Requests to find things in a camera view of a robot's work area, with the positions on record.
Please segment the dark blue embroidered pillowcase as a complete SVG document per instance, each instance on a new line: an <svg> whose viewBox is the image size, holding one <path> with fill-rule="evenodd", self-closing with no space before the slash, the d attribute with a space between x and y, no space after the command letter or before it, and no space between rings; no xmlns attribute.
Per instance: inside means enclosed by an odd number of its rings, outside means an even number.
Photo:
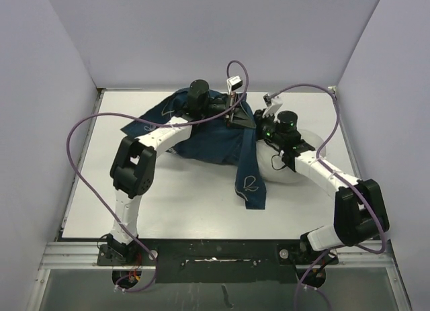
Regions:
<svg viewBox="0 0 430 311"><path fill-rule="evenodd" d="M136 138L165 124L185 103L189 89L179 89L140 116L146 122L133 121L121 128ZM227 128L222 118L194 126L190 138L167 150L184 159L237 167L234 190L251 210L265 209L267 190L257 162L257 137L253 128Z"/></svg>

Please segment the white pillow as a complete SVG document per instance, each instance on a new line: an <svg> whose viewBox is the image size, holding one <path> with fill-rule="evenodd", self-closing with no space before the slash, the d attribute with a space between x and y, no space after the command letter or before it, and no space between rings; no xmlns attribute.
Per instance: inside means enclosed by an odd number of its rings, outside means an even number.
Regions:
<svg viewBox="0 0 430 311"><path fill-rule="evenodd" d="M291 185L307 179L296 172L295 157L282 152L276 144L271 146L264 140L256 142L256 158L264 181Z"/></svg>

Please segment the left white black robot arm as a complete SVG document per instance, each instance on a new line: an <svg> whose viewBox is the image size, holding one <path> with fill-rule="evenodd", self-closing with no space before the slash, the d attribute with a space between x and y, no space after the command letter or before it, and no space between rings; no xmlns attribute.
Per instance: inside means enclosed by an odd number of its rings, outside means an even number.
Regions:
<svg viewBox="0 0 430 311"><path fill-rule="evenodd" d="M116 195L115 217L107 236L113 257L123 265L136 258L137 217L142 195L153 184L157 158L169 150L209 163L238 165L236 180L246 179L245 163L255 165L255 121L236 92L243 81L226 80L227 92L197 79L122 128L110 169Z"/></svg>

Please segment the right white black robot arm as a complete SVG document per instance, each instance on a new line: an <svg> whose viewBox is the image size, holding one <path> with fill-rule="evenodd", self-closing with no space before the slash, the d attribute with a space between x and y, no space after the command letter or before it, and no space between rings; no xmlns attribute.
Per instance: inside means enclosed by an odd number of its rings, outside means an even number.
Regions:
<svg viewBox="0 0 430 311"><path fill-rule="evenodd" d="M278 115L262 109L254 113L257 160L268 181L293 183L309 179L334 201L333 223L303 234L299 254L315 263L323 251L353 247L390 228L382 191L373 179L361 180L328 162L297 129L298 116L291 111Z"/></svg>

